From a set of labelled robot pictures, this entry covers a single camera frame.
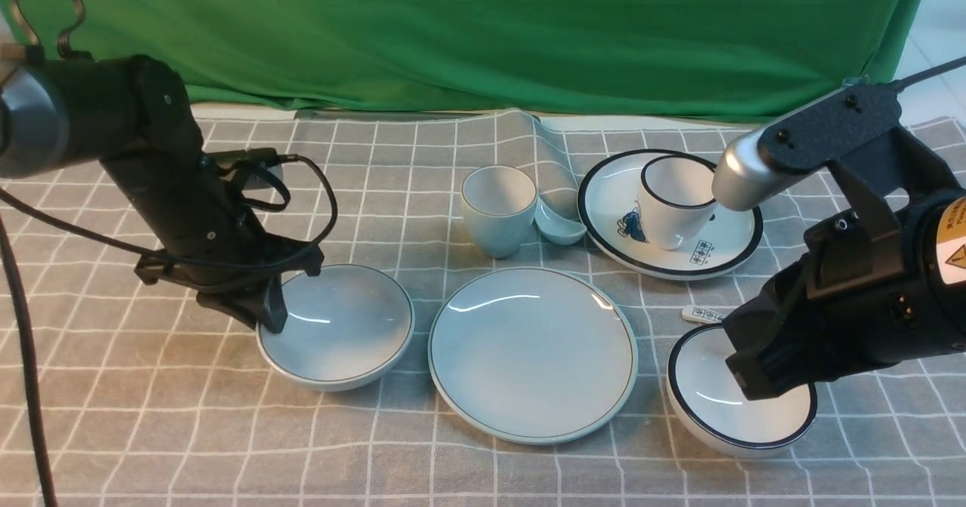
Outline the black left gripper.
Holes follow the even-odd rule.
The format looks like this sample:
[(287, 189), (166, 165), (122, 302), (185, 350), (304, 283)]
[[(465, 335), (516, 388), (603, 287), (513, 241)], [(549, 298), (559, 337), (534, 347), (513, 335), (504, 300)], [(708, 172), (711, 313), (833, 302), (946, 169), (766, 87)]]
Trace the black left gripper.
[(134, 209), (169, 259), (142, 256), (134, 273), (146, 286), (160, 281), (195, 290), (197, 303), (234, 319), (257, 319), (280, 334), (288, 319), (281, 275), (318, 274), (316, 244), (267, 232), (251, 209), (210, 195), (148, 193)]

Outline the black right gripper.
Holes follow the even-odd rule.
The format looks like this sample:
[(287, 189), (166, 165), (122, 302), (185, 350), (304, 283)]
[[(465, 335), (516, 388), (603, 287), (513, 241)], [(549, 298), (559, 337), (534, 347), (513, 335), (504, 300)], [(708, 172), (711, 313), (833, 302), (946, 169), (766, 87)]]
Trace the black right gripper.
[(746, 399), (893, 368), (928, 347), (929, 257), (914, 255), (889, 278), (866, 274), (875, 260), (807, 255), (770, 280), (724, 322), (735, 352), (727, 367)]

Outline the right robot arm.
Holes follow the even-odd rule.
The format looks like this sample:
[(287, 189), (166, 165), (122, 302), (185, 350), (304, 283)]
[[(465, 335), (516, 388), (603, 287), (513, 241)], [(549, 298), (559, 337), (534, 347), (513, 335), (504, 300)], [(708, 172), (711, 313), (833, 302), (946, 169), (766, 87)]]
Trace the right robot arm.
[(904, 81), (827, 94), (729, 143), (712, 184), (745, 211), (828, 170), (848, 209), (728, 315), (749, 400), (964, 351), (964, 188), (900, 123)]

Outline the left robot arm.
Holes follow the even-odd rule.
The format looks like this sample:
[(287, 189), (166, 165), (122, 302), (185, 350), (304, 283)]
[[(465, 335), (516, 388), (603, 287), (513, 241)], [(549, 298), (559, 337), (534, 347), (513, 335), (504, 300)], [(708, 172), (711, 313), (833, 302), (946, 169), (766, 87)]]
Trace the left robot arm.
[(139, 251), (143, 284), (178, 284), (197, 303), (249, 327), (283, 331), (281, 275), (317, 276), (317, 243), (267, 232), (244, 195), (251, 178), (279, 184), (272, 149), (204, 153), (180, 75), (145, 54), (127, 59), (2, 61), (2, 177), (97, 162), (162, 248)]

